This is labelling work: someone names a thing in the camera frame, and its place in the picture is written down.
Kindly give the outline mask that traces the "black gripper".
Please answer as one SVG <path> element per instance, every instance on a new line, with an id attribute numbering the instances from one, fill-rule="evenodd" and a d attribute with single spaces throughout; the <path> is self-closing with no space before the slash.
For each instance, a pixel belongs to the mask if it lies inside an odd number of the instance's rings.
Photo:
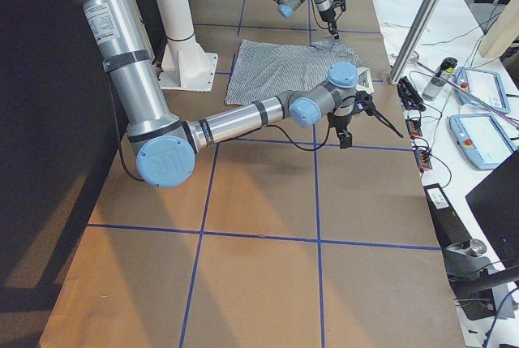
<path id="1" fill-rule="evenodd" d="M 339 39 L 339 33 L 337 31 L 336 14 L 326 13 L 324 14 L 324 22 L 328 25 L 328 31 L 330 35 L 335 39 Z"/>
<path id="2" fill-rule="evenodd" d="M 352 146 L 352 134 L 348 131 L 351 118 L 351 114 L 346 114 L 342 110 L 331 115 L 331 128 L 334 128 L 337 133 L 340 149 L 347 149 Z"/>

